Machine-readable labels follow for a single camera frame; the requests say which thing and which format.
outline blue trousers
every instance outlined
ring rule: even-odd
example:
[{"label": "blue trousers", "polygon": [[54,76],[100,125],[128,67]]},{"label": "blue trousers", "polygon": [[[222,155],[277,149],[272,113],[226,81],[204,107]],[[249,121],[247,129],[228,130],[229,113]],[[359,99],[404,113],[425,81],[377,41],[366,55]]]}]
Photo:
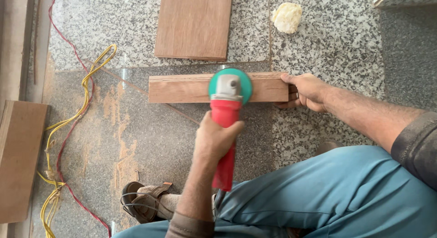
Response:
[{"label": "blue trousers", "polygon": [[[115,238],[161,237],[169,222],[140,224]],[[380,147],[351,146],[238,183],[216,220],[216,237],[437,237],[437,192]]]}]

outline yellow wire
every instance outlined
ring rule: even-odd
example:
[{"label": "yellow wire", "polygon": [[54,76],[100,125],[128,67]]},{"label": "yellow wire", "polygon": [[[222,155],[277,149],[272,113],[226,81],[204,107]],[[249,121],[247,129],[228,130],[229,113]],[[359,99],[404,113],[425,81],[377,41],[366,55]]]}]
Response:
[{"label": "yellow wire", "polygon": [[[98,68],[95,68],[95,66],[92,65],[90,72],[82,79],[81,85],[84,88],[85,96],[84,96],[84,103],[83,103],[82,107],[80,108],[80,110],[73,117],[66,119],[66,120],[63,120],[61,122],[58,122],[54,125],[51,125],[45,129],[45,130],[53,129],[50,132],[50,134],[48,135],[47,146],[46,146],[47,169],[49,172],[53,172],[52,167],[50,165],[50,149],[54,144],[54,143],[52,143],[52,135],[58,129],[61,129],[62,127],[64,127],[68,123],[70,123],[71,121],[73,121],[75,119],[80,119],[80,114],[82,112],[84,112],[84,110],[86,109],[86,107],[88,105],[88,101],[90,99],[90,92],[88,90],[88,81],[94,73],[96,73],[100,68],[102,68],[104,65],[106,65],[106,63],[108,63],[112,59],[112,57],[115,56],[115,52],[117,51],[117,45],[111,44],[110,46],[108,46],[106,48],[106,50],[104,50],[101,53],[101,55],[94,62],[94,63],[98,63],[103,58],[103,56],[105,56],[112,48],[114,48],[112,54]],[[58,193],[61,191],[61,188],[63,185],[65,185],[65,183],[64,182],[57,182],[56,180],[47,179],[40,172],[37,171],[37,173],[45,182],[52,184],[55,187],[55,189],[47,197],[46,201],[42,205],[41,212],[40,212],[41,222],[42,222],[44,229],[46,230],[46,238],[55,238],[55,235],[53,234],[52,229],[50,228],[50,225],[52,224],[52,220],[53,220],[53,217],[55,216],[56,209],[58,206],[58,201],[59,201],[59,194]],[[47,217],[46,217],[46,209],[47,209],[47,206],[50,204],[50,202],[52,202],[52,207],[50,208],[50,211],[48,212]]]}]

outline hand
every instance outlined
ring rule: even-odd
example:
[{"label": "hand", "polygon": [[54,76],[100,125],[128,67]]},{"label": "hand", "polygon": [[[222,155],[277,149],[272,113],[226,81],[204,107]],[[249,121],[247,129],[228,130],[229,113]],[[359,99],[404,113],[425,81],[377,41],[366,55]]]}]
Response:
[{"label": "hand", "polygon": [[334,88],[333,86],[326,84],[311,73],[298,76],[284,73],[281,79],[292,84],[289,86],[289,101],[275,102],[275,106],[279,108],[306,106],[315,112],[327,112],[323,101],[329,90]]},{"label": "hand", "polygon": [[211,111],[206,112],[196,132],[193,162],[207,162],[216,166],[243,127],[244,122],[237,121],[230,127],[223,128],[212,120]]}]

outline man's right hand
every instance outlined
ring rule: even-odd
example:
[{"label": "man's right hand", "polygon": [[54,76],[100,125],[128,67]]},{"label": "man's right hand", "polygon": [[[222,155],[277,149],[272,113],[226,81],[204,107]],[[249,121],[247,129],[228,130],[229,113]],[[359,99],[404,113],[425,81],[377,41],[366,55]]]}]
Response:
[{"label": "man's right hand", "polygon": [[275,102],[279,108],[306,106],[315,112],[327,112],[324,100],[335,87],[326,84],[311,73],[298,76],[282,74],[281,79],[290,84],[288,102]]}]

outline green sanding disc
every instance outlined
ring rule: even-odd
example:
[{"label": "green sanding disc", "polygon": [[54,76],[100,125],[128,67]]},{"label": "green sanding disc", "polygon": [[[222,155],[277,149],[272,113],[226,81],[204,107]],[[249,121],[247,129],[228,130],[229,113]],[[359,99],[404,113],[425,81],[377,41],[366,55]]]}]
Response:
[{"label": "green sanding disc", "polygon": [[250,96],[252,95],[252,82],[250,81],[250,78],[247,76],[246,73],[237,68],[225,68],[212,76],[208,86],[209,99],[211,99],[212,94],[216,93],[217,80],[219,76],[223,74],[233,74],[240,77],[240,96],[243,96],[243,105],[246,104],[249,101]]}]

